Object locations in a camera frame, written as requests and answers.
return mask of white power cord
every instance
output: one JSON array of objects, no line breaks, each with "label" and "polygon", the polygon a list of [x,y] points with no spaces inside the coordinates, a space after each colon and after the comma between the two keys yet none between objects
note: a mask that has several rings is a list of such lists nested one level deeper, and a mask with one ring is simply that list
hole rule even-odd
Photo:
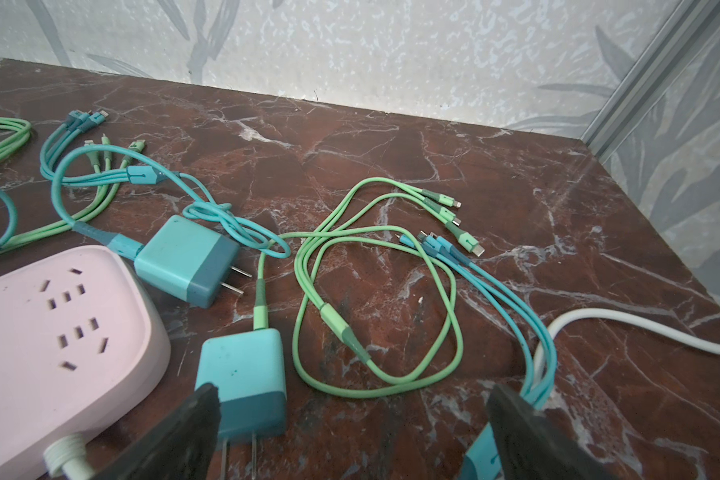
[{"label": "white power cord", "polygon": [[85,442],[79,433],[60,438],[43,453],[48,475],[66,475],[69,480],[88,480],[96,475],[85,459]]},{"label": "white power cord", "polygon": [[[578,310],[572,310],[558,316],[552,323],[547,327],[550,336],[554,339],[556,335],[571,322],[581,320],[585,318],[601,318],[606,320],[615,320],[617,322],[629,323],[630,325],[638,326],[651,332],[658,333],[672,340],[676,340],[681,343],[685,343],[693,348],[704,350],[705,352],[714,353],[720,355],[720,344],[712,343],[706,340],[701,340],[687,333],[679,332],[673,328],[662,325],[658,322],[653,322],[648,319],[644,319],[642,316],[632,315],[631,313],[617,312],[616,310],[608,310],[604,308],[582,308]],[[536,347],[534,353],[534,377],[541,378],[542,370],[544,369],[544,350],[541,345]]]}]

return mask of power strip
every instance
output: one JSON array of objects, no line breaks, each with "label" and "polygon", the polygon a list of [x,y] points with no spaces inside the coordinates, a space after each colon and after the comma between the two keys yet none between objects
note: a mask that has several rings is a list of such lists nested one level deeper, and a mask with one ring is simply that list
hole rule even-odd
[{"label": "power strip", "polygon": [[43,450],[88,442],[141,402],[170,342],[128,266],[80,246],[0,277],[0,479],[34,479]]}]

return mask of wall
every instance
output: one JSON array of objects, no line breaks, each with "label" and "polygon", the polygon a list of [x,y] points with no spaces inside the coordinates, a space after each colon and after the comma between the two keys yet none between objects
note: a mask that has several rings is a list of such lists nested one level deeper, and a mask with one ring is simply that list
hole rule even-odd
[{"label": "wall", "polygon": [[578,138],[676,4],[4,0],[0,57]]},{"label": "wall", "polygon": [[720,29],[606,166],[720,304]]}]

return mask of metal prong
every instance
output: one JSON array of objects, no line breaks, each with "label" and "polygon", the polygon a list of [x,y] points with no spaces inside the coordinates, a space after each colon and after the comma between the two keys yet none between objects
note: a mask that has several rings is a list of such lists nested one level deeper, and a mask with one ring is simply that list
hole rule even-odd
[{"label": "metal prong", "polygon": [[221,442],[221,480],[226,479],[226,451],[230,449],[229,440],[224,438]]},{"label": "metal prong", "polygon": [[230,289],[232,292],[237,293],[238,295],[242,295],[243,291],[239,288],[235,288],[234,286],[230,285],[229,283],[221,282],[221,286]]},{"label": "metal prong", "polygon": [[249,274],[249,273],[246,272],[245,270],[240,270],[240,269],[237,268],[236,266],[231,266],[230,268],[232,269],[233,272],[237,272],[237,273],[240,274],[240,275],[245,275],[245,276],[247,276],[248,278],[253,278],[253,274]]},{"label": "metal prong", "polygon": [[256,480],[256,432],[251,435],[251,480]]}]

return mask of marble table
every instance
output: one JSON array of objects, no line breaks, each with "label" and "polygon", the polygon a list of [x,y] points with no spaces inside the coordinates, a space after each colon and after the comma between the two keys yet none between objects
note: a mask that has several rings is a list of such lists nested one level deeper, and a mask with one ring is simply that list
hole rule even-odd
[{"label": "marble table", "polygon": [[[97,108],[109,120],[84,138],[106,133],[121,145],[143,138],[149,156],[192,173],[235,214],[274,231],[312,230],[360,179],[395,178],[460,200],[462,226],[486,249],[482,267],[545,322],[599,306],[720,342],[718,305],[588,149],[568,138],[0,60],[0,116],[34,126],[29,143],[0,166],[0,187],[20,211],[18,231],[58,219],[38,172],[42,141],[68,111]],[[386,191],[365,188],[350,210]],[[92,189],[76,190],[68,201],[83,206],[92,197]],[[187,196],[172,184],[125,186],[92,224],[146,241],[185,205]],[[363,224],[385,223],[444,232],[403,201],[387,201]],[[1,256],[0,275],[88,242],[72,233],[43,240]],[[240,266],[254,271],[254,260],[246,251]],[[290,357],[301,299],[292,262],[270,260],[267,275],[269,318],[286,351],[288,431],[260,442],[260,478],[453,478],[488,420],[491,387],[520,384],[516,339],[464,284],[457,306],[464,359],[449,378],[366,401],[317,392],[298,378]],[[170,364],[157,388],[89,445],[95,467],[192,392],[204,340],[251,328],[254,281],[230,281],[246,294],[222,292],[208,310],[150,289],[171,338]],[[399,252],[336,247],[318,288],[393,374],[418,363],[444,318],[422,262]],[[454,348],[446,342],[431,369],[442,368]],[[614,474],[720,478],[720,358],[600,320],[567,327],[557,348],[557,387],[546,413]],[[319,379],[354,388],[379,384],[314,310],[300,351]],[[250,474],[250,457],[250,447],[231,450],[230,478]],[[219,467],[217,455],[209,478]]]}]

